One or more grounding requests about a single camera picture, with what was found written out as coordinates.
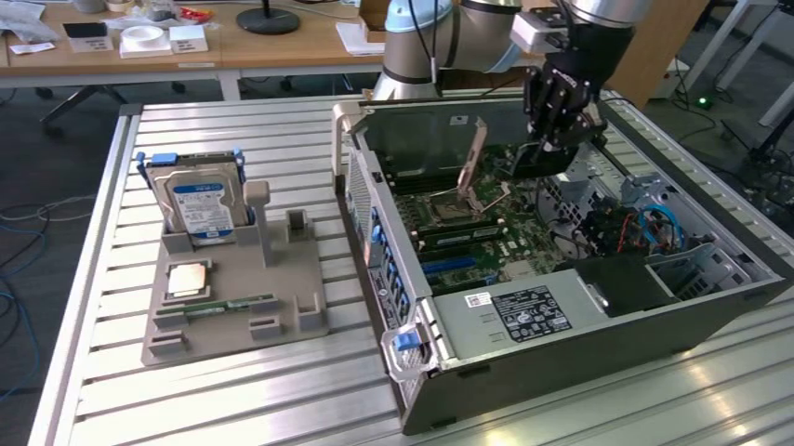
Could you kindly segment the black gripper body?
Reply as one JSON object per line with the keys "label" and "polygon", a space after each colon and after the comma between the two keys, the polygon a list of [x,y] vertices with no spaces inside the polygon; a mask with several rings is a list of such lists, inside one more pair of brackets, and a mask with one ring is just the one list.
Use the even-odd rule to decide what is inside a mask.
{"label": "black gripper body", "polygon": [[569,31],[569,46],[546,58],[543,66],[555,68],[554,144],[561,144],[561,112],[566,102],[587,105],[601,99],[601,90],[619,65],[634,29],[599,24],[575,24]]}

